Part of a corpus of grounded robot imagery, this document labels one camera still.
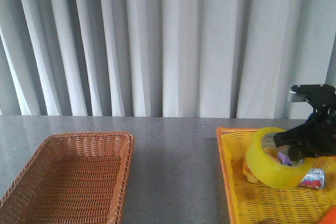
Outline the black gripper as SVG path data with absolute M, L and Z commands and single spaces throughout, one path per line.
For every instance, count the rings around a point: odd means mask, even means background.
M 305 125 L 273 136 L 276 147 L 290 146 L 287 153 L 291 161 L 302 161 L 306 157 L 335 156 L 335 107 L 326 104 L 312 107 L 313 112 Z M 307 146 L 303 154 L 299 146 L 305 140 Z

